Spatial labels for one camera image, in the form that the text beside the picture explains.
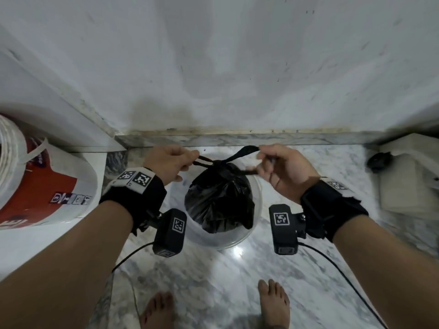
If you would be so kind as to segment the black garbage bag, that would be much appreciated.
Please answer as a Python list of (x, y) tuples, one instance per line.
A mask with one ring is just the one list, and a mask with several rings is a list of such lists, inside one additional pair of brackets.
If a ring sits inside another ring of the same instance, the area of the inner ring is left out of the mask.
[(255, 201), (248, 176), (256, 170), (241, 170), (234, 160), (258, 152), (258, 146), (244, 146), (224, 160), (204, 156), (193, 165), (204, 167), (190, 184), (184, 198), (189, 216), (210, 234), (228, 232), (238, 227), (254, 227)]

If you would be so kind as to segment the person's right hand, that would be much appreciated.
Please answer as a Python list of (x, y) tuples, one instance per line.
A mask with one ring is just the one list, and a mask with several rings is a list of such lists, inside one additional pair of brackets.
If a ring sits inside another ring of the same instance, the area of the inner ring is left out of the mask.
[(304, 193), (321, 179), (310, 161), (298, 150), (289, 147), (287, 160), (266, 158), (253, 170), (279, 194), (299, 205)]

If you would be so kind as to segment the white and red paint bucket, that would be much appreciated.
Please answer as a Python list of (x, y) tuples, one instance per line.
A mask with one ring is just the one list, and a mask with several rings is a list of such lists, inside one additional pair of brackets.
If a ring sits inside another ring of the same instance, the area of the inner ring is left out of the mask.
[(25, 135), (0, 115), (0, 231), (68, 222), (81, 216), (98, 190), (85, 160)]

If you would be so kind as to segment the person's right forearm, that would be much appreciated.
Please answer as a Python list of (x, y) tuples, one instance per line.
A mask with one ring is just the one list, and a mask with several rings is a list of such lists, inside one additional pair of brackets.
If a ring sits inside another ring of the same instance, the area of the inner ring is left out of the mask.
[(364, 215), (332, 240), (388, 329), (439, 329), (439, 261)]

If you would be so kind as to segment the person's foot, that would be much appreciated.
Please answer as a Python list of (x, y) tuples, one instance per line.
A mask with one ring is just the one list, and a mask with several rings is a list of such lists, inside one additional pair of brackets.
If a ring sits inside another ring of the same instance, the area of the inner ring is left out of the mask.
[(174, 329), (174, 299), (171, 292), (158, 292), (139, 318), (141, 329)]
[(258, 291), (264, 329), (289, 329), (290, 301), (282, 285), (273, 279), (259, 280)]

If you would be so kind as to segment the person's left forearm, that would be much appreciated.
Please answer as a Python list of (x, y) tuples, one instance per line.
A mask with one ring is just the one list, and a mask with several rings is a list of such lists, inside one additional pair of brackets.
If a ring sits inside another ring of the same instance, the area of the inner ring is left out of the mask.
[(105, 201), (0, 282), (0, 329), (85, 329), (133, 227)]

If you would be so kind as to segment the small black object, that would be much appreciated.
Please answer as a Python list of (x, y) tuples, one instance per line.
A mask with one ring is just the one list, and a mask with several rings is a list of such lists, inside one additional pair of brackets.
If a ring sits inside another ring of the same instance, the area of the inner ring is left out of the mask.
[(381, 173), (391, 166), (393, 155), (390, 152), (379, 152), (370, 157), (366, 162), (366, 167), (374, 174)]

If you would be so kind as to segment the person's left foot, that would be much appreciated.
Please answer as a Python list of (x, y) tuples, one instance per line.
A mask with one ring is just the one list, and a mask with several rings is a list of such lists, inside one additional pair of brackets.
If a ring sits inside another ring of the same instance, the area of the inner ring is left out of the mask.
[(174, 299), (171, 292), (158, 292), (139, 318), (141, 329), (174, 329)]

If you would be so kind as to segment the person's right foot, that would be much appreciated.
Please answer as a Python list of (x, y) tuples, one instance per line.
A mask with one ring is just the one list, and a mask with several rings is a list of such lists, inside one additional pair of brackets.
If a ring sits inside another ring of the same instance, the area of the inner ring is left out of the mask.
[(290, 301), (282, 285), (273, 279), (259, 280), (258, 291), (264, 329), (289, 329)]

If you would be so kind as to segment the clear plastic waste bin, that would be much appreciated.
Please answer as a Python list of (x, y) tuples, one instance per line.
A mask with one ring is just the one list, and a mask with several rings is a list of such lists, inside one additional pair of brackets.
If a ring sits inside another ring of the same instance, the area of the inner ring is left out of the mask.
[[(243, 163), (239, 160), (233, 161), (233, 164), (237, 165), (240, 169), (244, 167)], [(244, 227), (238, 227), (228, 232), (210, 234), (204, 231), (202, 227), (189, 216), (184, 205), (184, 198), (189, 190), (190, 184), (204, 170), (204, 167), (192, 166), (189, 171), (182, 173), (182, 182), (173, 182), (167, 186), (167, 204), (169, 204), (171, 208), (179, 209), (186, 214), (187, 225), (185, 237), (191, 242), (202, 247), (216, 250), (233, 247), (247, 238), (260, 221), (262, 215), (262, 191), (260, 183), (254, 175), (248, 176), (255, 201), (254, 227), (250, 230)]]

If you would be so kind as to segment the person's left hand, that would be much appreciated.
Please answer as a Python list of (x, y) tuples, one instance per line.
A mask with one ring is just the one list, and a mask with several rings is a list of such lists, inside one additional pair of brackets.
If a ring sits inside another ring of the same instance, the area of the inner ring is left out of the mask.
[(160, 178), (164, 186), (171, 182), (182, 182), (179, 175), (182, 171), (188, 171), (193, 162), (179, 162), (173, 156), (173, 149), (186, 149), (179, 145), (155, 146), (150, 149), (143, 161), (142, 166), (153, 171)]

